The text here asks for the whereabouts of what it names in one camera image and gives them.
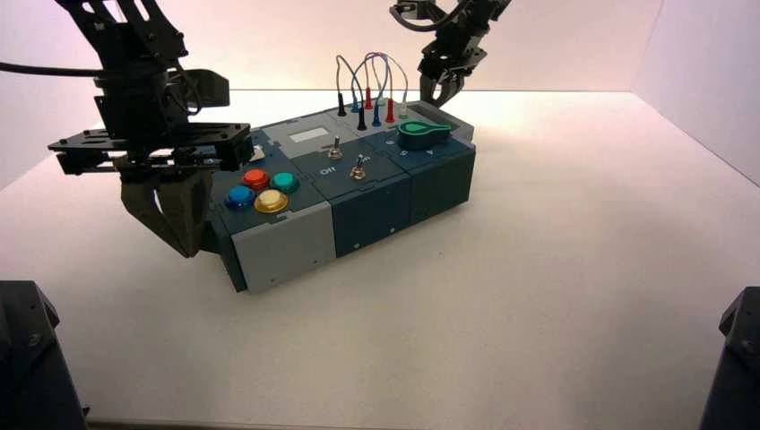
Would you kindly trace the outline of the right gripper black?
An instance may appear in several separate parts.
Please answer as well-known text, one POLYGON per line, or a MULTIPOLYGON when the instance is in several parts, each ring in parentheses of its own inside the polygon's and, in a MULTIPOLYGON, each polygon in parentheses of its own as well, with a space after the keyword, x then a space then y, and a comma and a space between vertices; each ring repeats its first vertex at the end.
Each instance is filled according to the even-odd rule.
POLYGON ((420 99, 439 102, 438 79, 441 78, 442 105, 456 96, 462 90, 466 76, 487 55, 479 46, 484 36, 482 32, 438 30, 434 40, 422 50, 418 66, 420 99))

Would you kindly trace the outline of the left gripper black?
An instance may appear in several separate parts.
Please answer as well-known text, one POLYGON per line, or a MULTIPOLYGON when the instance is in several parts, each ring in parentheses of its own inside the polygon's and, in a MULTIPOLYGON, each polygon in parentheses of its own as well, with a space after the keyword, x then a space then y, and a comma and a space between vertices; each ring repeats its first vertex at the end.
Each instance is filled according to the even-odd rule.
POLYGON ((212 189, 212 174, 196 171, 235 171, 254 152, 248 124, 188 119, 196 109, 228 106, 228 81, 170 80, 164 90, 101 95, 95 102, 103 127, 61 138, 49 144, 49 150, 67 175, 172 176, 123 183, 121 200, 158 238, 182 256, 194 257, 212 189))

